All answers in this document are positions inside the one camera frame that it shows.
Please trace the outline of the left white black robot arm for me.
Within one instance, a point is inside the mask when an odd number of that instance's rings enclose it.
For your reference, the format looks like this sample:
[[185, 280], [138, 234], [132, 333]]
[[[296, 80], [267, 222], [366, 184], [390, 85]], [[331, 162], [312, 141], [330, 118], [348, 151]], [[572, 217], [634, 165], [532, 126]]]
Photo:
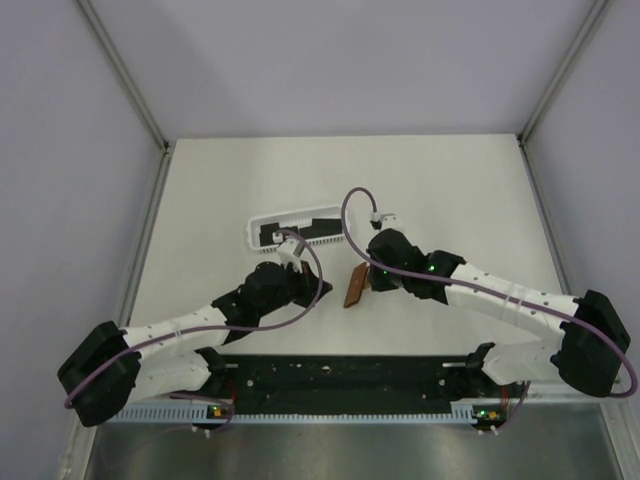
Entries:
[[253, 332], [290, 305], [307, 314], [332, 285], [308, 262], [262, 262], [235, 289], [190, 313], [143, 327], [94, 327], [57, 372], [85, 427], [110, 420], [131, 403], [180, 391], [216, 396], [227, 374], [218, 348]]

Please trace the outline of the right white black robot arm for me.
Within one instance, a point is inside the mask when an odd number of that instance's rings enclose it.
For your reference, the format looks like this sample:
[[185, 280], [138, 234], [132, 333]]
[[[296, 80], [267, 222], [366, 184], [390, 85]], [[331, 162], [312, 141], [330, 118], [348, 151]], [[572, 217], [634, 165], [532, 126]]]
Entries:
[[608, 297], [590, 290], [582, 297], [530, 289], [491, 275], [463, 257], [442, 250], [423, 253], [396, 229], [369, 241], [370, 283], [382, 292], [403, 289], [492, 317], [533, 335], [517, 344], [490, 341], [467, 358], [467, 384], [487, 396], [516, 382], [561, 380], [596, 398], [615, 398], [614, 383], [630, 345]]

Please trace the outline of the brown leather card holder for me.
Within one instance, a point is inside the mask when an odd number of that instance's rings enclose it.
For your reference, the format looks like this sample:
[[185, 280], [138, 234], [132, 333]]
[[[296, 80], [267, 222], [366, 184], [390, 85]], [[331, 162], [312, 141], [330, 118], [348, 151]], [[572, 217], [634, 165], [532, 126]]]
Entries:
[[362, 298], [363, 292], [369, 287], [369, 267], [370, 265], [367, 262], [363, 262], [353, 269], [343, 302], [345, 309], [357, 305]]

